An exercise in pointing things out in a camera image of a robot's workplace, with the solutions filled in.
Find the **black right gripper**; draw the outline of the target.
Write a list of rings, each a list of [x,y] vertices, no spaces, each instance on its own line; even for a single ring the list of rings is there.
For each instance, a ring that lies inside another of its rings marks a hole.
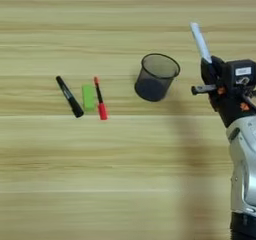
[[[192,86],[192,94],[207,94],[213,110],[220,115],[226,128],[237,119],[256,116],[256,108],[242,96],[230,93],[224,87],[217,87],[222,84],[221,75],[225,62],[216,56],[212,56],[211,60],[209,63],[204,58],[201,59],[201,78],[206,85]]]

